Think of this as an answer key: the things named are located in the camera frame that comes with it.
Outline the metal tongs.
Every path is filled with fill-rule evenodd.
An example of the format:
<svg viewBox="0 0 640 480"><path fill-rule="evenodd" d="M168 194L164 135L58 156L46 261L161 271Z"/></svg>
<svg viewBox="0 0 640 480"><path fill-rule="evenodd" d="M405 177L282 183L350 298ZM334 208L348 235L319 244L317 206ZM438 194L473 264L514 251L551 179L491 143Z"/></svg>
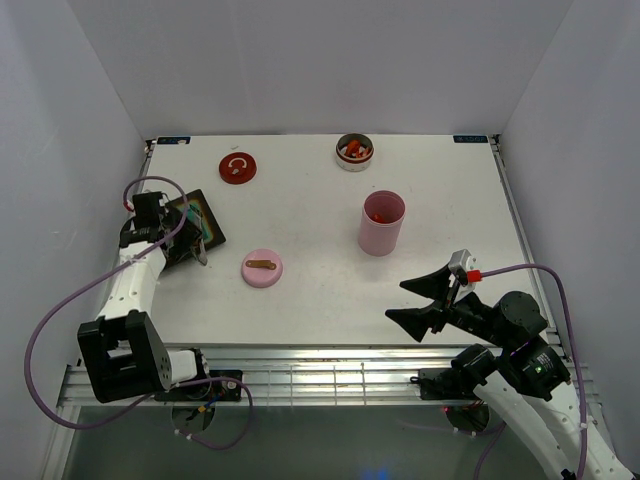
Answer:
<svg viewBox="0 0 640 480"><path fill-rule="evenodd" d="M194 255L196 260L202 265L206 266L208 264L208 258L206 253L206 248L204 241L200 239L196 246L194 247Z"/></svg>

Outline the pink cylindrical container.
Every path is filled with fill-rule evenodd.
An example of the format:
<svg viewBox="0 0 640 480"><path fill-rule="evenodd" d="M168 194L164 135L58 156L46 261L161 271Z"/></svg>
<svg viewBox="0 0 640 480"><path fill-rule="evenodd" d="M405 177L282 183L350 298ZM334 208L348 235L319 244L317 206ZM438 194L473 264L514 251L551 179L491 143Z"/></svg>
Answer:
<svg viewBox="0 0 640 480"><path fill-rule="evenodd" d="M372 221L375 213L383 215L388 223ZM389 255L396 247L405 214L405 202L397 193L388 190L371 193L362 207L358 233L361 250L376 257Z"/></svg>

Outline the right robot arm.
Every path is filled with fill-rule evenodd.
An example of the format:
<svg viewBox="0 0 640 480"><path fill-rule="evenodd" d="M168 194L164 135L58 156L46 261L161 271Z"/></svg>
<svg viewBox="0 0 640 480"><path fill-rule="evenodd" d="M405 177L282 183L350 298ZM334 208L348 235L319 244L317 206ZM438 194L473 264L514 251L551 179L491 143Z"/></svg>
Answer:
<svg viewBox="0 0 640 480"><path fill-rule="evenodd" d="M427 398L481 400L518 436L550 479L631 479L589 419L583 376L570 372L543 339L547 321L533 296L509 291L495 305L472 289L485 273L444 266L402 289L430 300L386 316L414 340L454 326L479 338L435 377L420 371L411 381Z"/></svg>

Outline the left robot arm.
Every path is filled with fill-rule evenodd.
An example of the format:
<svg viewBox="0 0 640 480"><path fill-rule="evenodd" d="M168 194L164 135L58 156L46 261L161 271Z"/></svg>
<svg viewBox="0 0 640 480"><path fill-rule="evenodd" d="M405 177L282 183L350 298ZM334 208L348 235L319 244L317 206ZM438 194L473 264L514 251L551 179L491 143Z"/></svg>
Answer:
<svg viewBox="0 0 640 480"><path fill-rule="evenodd" d="M120 232L119 265L96 320L80 325L77 339L96 399L101 403L178 388L190 399L212 387L197 349L170 352L151 320L161 272L190 256L206 264L202 216L195 210L168 244L144 251L178 225L181 211L167 207L157 220L133 217Z"/></svg>

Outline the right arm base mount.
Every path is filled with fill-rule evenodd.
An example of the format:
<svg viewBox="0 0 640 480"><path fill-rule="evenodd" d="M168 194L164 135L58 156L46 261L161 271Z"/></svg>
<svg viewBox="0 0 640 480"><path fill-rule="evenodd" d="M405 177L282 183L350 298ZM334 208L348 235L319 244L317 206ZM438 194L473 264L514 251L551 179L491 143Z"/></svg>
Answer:
<svg viewBox="0 0 640 480"><path fill-rule="evenodd" d="M409 382L419 388L422 400L480 400L473 392L480 381L453 368L420 369L416 375L410 377Z"/></svg>

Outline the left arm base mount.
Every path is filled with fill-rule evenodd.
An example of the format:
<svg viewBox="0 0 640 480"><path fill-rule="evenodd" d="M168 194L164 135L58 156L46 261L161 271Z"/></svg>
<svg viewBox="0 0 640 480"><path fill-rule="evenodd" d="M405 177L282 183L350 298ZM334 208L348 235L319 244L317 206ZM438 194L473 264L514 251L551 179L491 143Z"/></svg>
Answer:
<svg viewBox="0 0 640 480"><path fill-rule="evenodd" d="M154 399L160 402L198 402L201 404L210 400L223 402L241 400L242 388L238 382L243 379L242 370L210 370L209 376L228 379L197 386L180 387L169 392L156 394Z"/></svg>

